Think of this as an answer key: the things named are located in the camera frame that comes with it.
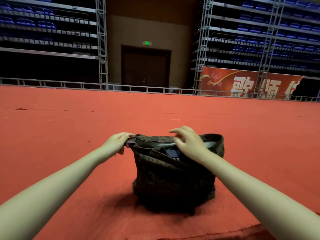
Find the dark fabric bag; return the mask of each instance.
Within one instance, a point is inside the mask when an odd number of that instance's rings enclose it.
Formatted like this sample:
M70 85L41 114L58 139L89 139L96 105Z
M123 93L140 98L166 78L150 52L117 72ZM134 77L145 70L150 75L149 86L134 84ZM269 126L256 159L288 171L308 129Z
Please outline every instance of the dark fabric bag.
M223 136L200 135L207 148L224 156ZM132 183L138 203L153 212L187 212L215 197L215 175L182 154L171 136L136 135L126 142L137 167Z

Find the green exit sign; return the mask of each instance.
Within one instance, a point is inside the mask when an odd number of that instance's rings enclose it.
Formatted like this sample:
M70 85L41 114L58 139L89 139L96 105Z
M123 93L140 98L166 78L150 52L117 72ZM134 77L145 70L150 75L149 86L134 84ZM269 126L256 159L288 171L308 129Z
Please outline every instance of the green exit sign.
M142 44L143 44L143 45L151 46L152 42L151 42L151 41L143 41Z

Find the metal railing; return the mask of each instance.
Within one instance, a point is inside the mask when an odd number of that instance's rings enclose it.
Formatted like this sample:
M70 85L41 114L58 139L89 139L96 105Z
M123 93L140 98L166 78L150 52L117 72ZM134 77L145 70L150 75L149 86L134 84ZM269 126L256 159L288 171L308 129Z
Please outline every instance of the metal railing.
M130 85L120 85L120 84L106 85L105 83L99 84L99 83L90 83L90 82L19 79L19 78L5 78L5 77L0 77L0 85L41 87L41 88L63 88L63 89L94 90L94 91L176 94L176 95L207 96L207 97L231 97L231 98L245 98L245 99L260 99L260 100L262 99L262 100L320 102L320 97L310 97L310 96L274 95L274 94L270 95L270 94L261 94L261 93L212 91L212 90L185 89L185 88L159 88L159 87L130 86Z

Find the wall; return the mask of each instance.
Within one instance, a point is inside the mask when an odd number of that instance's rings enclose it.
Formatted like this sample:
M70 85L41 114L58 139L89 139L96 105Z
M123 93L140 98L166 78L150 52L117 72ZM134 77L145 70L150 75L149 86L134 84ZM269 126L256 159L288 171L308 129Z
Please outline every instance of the wall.
M107 0L109 81L121 82L121 45L171 50L169 85L182 87L190 66L196 0Z

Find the red carpet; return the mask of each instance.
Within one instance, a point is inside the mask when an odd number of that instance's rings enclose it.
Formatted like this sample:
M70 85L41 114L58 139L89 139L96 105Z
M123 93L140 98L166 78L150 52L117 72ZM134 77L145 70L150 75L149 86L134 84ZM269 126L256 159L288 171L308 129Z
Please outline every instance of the red carpet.
M188 125L222 134L227 161L320 212L320 104L12 86L0 99L0 204L112 134ZM135 176L130 150L111 158L35 239L271 239L219 180L216 198L189 217L136 206Z

